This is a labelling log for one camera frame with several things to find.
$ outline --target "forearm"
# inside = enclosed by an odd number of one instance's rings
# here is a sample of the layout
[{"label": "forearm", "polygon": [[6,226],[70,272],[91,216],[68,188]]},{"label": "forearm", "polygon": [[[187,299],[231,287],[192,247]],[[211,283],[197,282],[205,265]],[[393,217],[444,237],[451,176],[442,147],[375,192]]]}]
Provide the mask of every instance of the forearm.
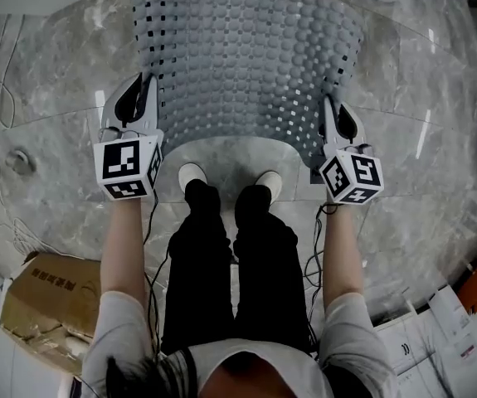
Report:
[{"label": "forearm", "polygon": [[100,281],[102,294],[124,292],[145,305],[144,248],[140,199],[113,203]]},{"label": "forearm", "polygon": [[323,254],[323,302],[325,309],[338,296],[363,293],[362,257],[356,243],[349,206],[339,206],[327,218]]}]

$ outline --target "perforated panel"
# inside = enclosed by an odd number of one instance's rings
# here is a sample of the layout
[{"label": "perforated panel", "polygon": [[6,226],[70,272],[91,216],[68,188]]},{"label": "perforated panel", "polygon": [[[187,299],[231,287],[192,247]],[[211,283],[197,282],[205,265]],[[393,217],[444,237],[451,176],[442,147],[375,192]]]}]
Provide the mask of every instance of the perforated panel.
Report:
[{"label": "perforated panel", "polygon": [[163,153],[224,135],[287,142],[309,166],[319,101],[339,107],[363,21],[336,0],[133,0],[145,78],[158,77]]}]

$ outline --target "foot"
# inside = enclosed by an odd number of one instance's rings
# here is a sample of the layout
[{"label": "foot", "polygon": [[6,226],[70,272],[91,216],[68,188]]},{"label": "foot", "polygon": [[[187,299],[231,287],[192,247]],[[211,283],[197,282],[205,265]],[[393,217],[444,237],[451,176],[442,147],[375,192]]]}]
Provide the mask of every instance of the foot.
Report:
[{"label": "foot", "polygon": [[207,184],[207,176],[198,165],[195,163],[185,163],[179,168],[179,186],[183,193],[187,188],[187,184],[192,180],[201,180]]},{"label": "foot", "polygon": [[270,189],[271,205],[274,201],[276,201],[277,197],[279,197],[280,189],[282,189],[282,177],[275,171],[264,172],[264,174],[262,174],[259,179],[256,180],[255,184],[258,186],[266,186]]}]

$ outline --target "brown cardboard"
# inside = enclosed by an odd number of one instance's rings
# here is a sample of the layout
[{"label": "brown cardboard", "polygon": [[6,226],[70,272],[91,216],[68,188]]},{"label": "brown cardboard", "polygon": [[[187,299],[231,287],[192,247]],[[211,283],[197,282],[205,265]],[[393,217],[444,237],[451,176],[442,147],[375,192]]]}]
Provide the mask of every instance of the brown cardboard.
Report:
[{"label": "brown cardboard", "polygon": [[42,361],[80,376],[82,361],[66,338],[90,343],[99,307],[99,262],[38,254],[7,289],[0,327]]}]

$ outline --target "wire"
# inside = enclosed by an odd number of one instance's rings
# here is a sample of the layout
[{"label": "wire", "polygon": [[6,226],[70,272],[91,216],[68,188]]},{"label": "wire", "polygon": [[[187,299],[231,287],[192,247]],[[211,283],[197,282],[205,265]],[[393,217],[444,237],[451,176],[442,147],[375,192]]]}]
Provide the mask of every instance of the wire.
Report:
[{"label": "wire", "polygon": [[[149,214],[149,220],[148,220],[148,231],[146,232],[146,236],[144,237],[144,242],[143,245],[146,245],[146,242],[148,241],[151,233],[152,233],[152,223],[153,223],[153,214],[155,213],[155,210],[157,209],[158,205],[158,196],[157,192],[155,189],[153,189],[153,196],[154,196],[154,202],[153,202],[153,209],[151,213]],[[150,281],[148,275],[144,273],[144,277],[146,278],[146,281],[148,281],[148,286],[149,286],[149,299],[148,299],[148,328],[149,328],[149,333],[150,337],[152,338],[152,349],[153,349],[153,358],[155,360],[158,359],[158,355],[161,352],[161,338],[160,338],[160,323],[159,323],[159,316],[158,316],[158,304],[157,304],[157,296],[155,295],[155,284],[160,284],[157,281],[158,275],[161,272],[161,269],[164,267],[164,264],[166,264],[166,261],[168,261],[168,255],[169,255],[169,249],[168,247],[166,248],[166,255],[163,260],[163,262],[159,265],[157,268],[157,272],[155,273],[153,280]],[[155,334],[153,335],[153,328],[152,328],[152,323],[151,323],[151,310],[152,310],[152,303],[154,305],[153,307],[153,313],[155,314]]]},{"label": "wire", "polygon": [[90,389],[90,391],[91,391],[93,394],[95,394],[96,396],[98,396],[98,398],[100,398],[100,396],[98,395],[98,392],[96,392],[86,381],[83,380],[83,376],[80,377],[80,380],[81,380],[81,382],[82,382],[85,386],[87,386],[87,387]]},{"label": "wire", "polygon": [[[6,15],[4,19],[4,24],[2,25],[2,31],[0,35],[0,49],[2,46],[2,40],[4,38],[4,33],[6,32],[6,27],[7,27],[7,21],[9,19],[9,15]],[[2,72],[2,77],[0,79],[0,104],[1,104],[1,97],[2,97],[2,92],[5,91],[7,95],[10,97],[11,102],[12,102],[12,116],[10,119],[9,124],[5,124],[2,119],[0,118],[0,124],[3,129],[8,130],[13,127],[13,121],[15,119],[15,99],[13,98],[12,92],[6,87],[4,84],[4,81],[6,80],[6,74],[9,69],[9,66],[12,62],[13,55],[15,54],[15,49],[17,48],[17,43],[19,41],[19,37],[21,35],[22,31],[22,26],[24,24],[24,16],[22,16],[21,21],[19,23],[19,28],[17,30],[17,35],[15,37],[15,41],[13,42],[12,46],[12,51],[9,55],[9,58],[7,60],[6,67],[4,68],[4,71]],[[34,250],[46,250],[49,252],[56,253],[58,255],[64,255],[64,256],[74,256],[71,254],[63,254],[59,250],[57,250],[54,246],[48,245],[45,243],[43,240],[39,239],[33,232],[32,230],[27,226],[27,224],[20,218],[14,218],[10,214],[9,210],[6,207],[6,204],[4,203],[4,200],[2,198],[2,191],[0,187],[0,204],[2,208],[5,211],[7,219],[10,221],[10,224],[7,224],[3,222],[0,224],[0,226],[7,227],[10,229],[13,233],[13,239],[12,239],[12,244],[15,250],[22,255],[28,255]]]},{"label": "wire", "polygon": [[154,197],[153,209],[152,209],[151,213],[149,214],[148,231],[146,232],[146,236],[144,237],[143,245],[146,245],[146,242],[149,239],[149,235],[151,235],[151,233],[152,233],[153,214],[155,213],[155,210],[157,209],[157,205],[158,205],[158,196],[157,196],[157,192],[155,191],[155,189],[153,189],[153,197]]},{"label": "wire", "polygon": [[[304,273],[303,278],[306,279],[312,287],[315,287],[315,291],[312,294],[312,303],[310,305],[310,311],[308,315],[308,327],[309,327],[309,335],[310,335],[310,343],[312,345],[312,350],[316,351],[318,346],[317,337],[315,335],[314,329],[312,328],[312,315],[314,314],[314,305],[315,301],[319,295],[319,291],[323,287],[323,268],[321,266],[321,262],[319,261],[319,255],[323,254],[323,250],[318,251],[318,243],[319,237],[321,236],[321,231],[323,230],[323,222],[321,221],[321,214],[325,215],[332,215],[338,210],[339,204],[335,203],[327,203],[325,202],[321,206],[315,215],[315,226],[314,226],[314,254],[311,255],[304,266]],[[310,263],[314,261],[316,270],[312,273],[309,272]],[[311,279],[311,276],[318,275],[318,279],[314,282]]]},{"label": "wire", "polygon": [[372,145],[371,144],[368,144],[368,143],[364,143],[364,144],[359,144],[358,146],[353,146],[352,144],[349,145],[349,146],[345,146],[344,148],[341,148],[339,150],[347,150],[349,148],[353,148],[353,149],[356,149],[356,152],[363,155],[363,150],[366,149],[366,148],[370,148],[372,150],[372,154],[374,155],[374,148],[372,148]]}]

